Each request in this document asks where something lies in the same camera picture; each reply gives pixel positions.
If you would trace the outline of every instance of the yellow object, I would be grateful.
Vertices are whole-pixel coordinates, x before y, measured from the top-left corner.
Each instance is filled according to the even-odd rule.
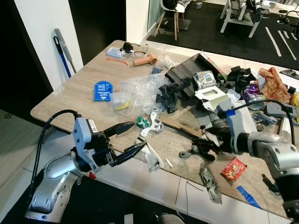
[[[128,102],[126,102],[123,106],[117,107],[117,108],[115,109],[115,111],[120,111],[120,110],[122,110],[122,109],[125,109],[125,108],[127,108],[128,106],[130,106],[130,104],[131,104],[131,100],[128,101]]]
[[[296,110],[299,110],[299,92],[295,92],[291,98],[291,105],[296,107]]]

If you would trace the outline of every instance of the blue tape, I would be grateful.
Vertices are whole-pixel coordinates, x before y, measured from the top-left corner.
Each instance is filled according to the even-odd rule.
[[[240,193],[244,196],[244,198],[246,199],[246,201],[251,204],[254,207],[257,207],[258,209],[261,209],[261,206],[258,205],[258,203],[256,202],[256,200],[253,198],[253,196],[251,196],[241,185],[239,187],[237,187],[237,189],[240,191]]]
[[[234,109],[231,109],[231,110],[227,110],[226,111],[226,116],[229,117],[229,116],[233,116],[235,115],[235,110]]]

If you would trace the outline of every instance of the black floor mat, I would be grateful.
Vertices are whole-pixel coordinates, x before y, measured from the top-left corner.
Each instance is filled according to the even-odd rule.
[[[252,27],[239,24],[228,23],[225,32],[220,33],[224,21],[220,19],[223,7],[211,3],[203,3],[202,8],[198,10],[190,7],[185,13],[185,19],[192,20],[192,23],[187,31],[178,33],[177,41],[174,40],[174,34],[165,35],[163,32],[156,37],[149,36],[148,40],[299,70],[299,40],[292,38],[292,27],[289,24],[277,23],[277,14],[266,15],[268,18],[263,18],[253,37],[248,38]],[[296,18],[291,19],[291,22],[298,21]],[[265,27],[269,28],[274,37],[281,57],[278,57]],[[290,38],[285,39],[297,58],[296,61],[278,30],[288,33]]]
[[[178,20],[178,28],[179,30],[187,31],[189,29],[189,26],[191,24],[191,20]],[[165,29],[174,29],[174,18],[173,17],[165,17],[161,23],[160,28]]]
[[[42,172],[36,183],[41,181]],[[27,219],[29,187],[8,212],[1,224],[46,224],[42,221]],[[156,224],[155,215],[162,213],[177,215],[173,209],[132,195],[99,181],[83,177],[81,185],[74,184],[71,197],[62,217],[62,224],[122,224],[124,215],[133,214],[136,224]],[[185,224],[207,224],[206,222],[181,214]]]

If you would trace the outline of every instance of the white wall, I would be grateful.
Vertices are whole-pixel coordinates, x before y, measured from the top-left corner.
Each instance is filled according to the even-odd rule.
[[[150,0],[126,0],[127,41],[140,43],[147,34]]]
[[[72,56],[76,70],[83,67],[76,31],[68,0],[14,0],[28,35],[55,90],[68,79],[53,41],[59,28]]]

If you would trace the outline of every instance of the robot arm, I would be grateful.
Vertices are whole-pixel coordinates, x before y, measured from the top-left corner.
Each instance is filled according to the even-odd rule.
[[[265,160],[284,200],[286,215],[299,223],[299,153],[293,144],[276,134],[240,133],[239,152]]]
[[[134,122],[125,122],[98,132],[92,119],[76,118],[73,130],[76,147],[46,165],[43,180],[35,190],[25,217],[59,223],[75,181],[79,185],[87,172],[92,170],[96,173],[100,166],[106,164],[111,167],[120,165],[143,148],[145,141],[117,156],[109,143],[109,137],[123,133],[133,125]]]

